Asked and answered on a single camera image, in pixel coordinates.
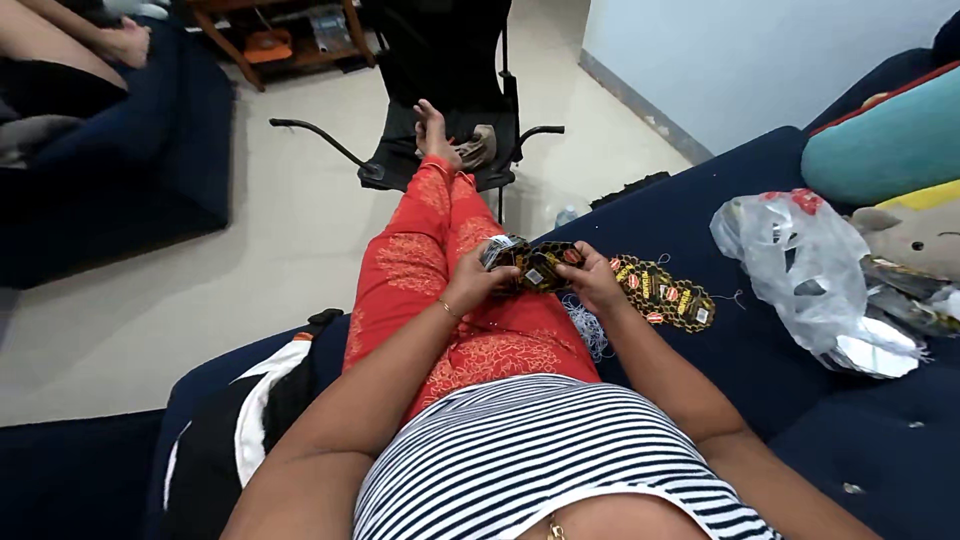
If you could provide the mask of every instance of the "white wall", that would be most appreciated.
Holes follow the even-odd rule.
[[[592,0],[584,49],[712,153],[805,126],[957,0]]]

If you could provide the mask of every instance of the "tiled floor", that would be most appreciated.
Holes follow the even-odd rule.
[[[567,128],[530,139],[507,190],[507,230],[527,237],[565,204],[689,166],[577,66],[587,11],[588,0],[515,0],[511,13],[523,127]],[[379,74],[240,88],[231,227],[24,293],[0,355],[0,425],[162,407],[205,360],[350,309],[363,250],[399,193],[361,189],[318,137],[267,119],[314,122],[368,156],[387,107]]]

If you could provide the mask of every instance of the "red patterned leggings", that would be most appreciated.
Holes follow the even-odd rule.
[[[344,371],[436,302],[462,254],[485,238],[503,234],[477,194],[472,175],[451,176],[449,170],[445,160],[425,158],[387,228],[367,246]],[[403,423],[459,388],[529,373],[600,381],[556,296],[490,298],[450,336]]]

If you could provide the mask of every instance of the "red stripe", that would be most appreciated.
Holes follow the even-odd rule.
[[[874,101],[873,103],[871,103],[871,104],[868,105],[867,107],[861,107],[860,109],[857,109],[857,110],[855,110],[855,111],[853,111],[853,112],[849,112],[849,113],[841,116],[840,118],[837,118],[836,120],[833,120],[832,122],[830,122],[830,123],[827,124],[826,126],[824,126],[824,127],[822,127],[822,128],[817,128],[816,130],[813,130],[812,132],[810,132],[810,136],[814,136],[814,135],[820,133],[821,131],[825,130],[826,128],[832,128],[833,126],[839,126],[840,124],[843,124],[843,123],[846,122],[847,120],[850,120],[851,118],[853,118],[853,117],[855,117],[855,116],[859,116],[860,114],[863,114],[864,112],[866,112],[866,111],[868,111],[868,110],[876,107],[877,105],[879,105],[879,104],[887,101],[888,99],[890,99],[890,98],[892,98],[892,97],[899,96],[899,95],[901,95],[902,93],[904,93],[905,91],[911,90],[911,89],[913,89],[913,88],[916,88],[917,86],[922,85],[923,83],[926,83],[927,81],[931,81],[931,80],[933,80],[933,79],[936,79],[937,77],[940,77],[941,75],[943,75],[944,73],[947,73],[948,71],[950,71],[951,69],[953,69],[954,67],[956,67],[956,66],[958,66],[958,65],[960,65],[960,60],[955,61],[955,62],[952,62],[952,63],[948,63],[947,65],[944,65],[944,66],[942,66],[942,67],[940,67],[940,68],[938,68],[938,69],[936,69],[936,70],[934,70],[934,71],[931,71],[931,72],[927,73],[926,75],[922,76],[920,79],[917,79],[916,81],[913,81],[912,83],[908,83],[907,85],[901,86],[900,88],[897,88],[896,90],[891,91],[890,93],[888,93],[887,95],[883,96],[882,98]]]

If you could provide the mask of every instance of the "white plastic bag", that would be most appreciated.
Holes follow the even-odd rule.
[[[777,309],[797,343],[814,355],[837,336],[860,335],[867,285],[860,234],[809,189],[737,197],[710,222],[720,252],[737,258],[756,296]]]

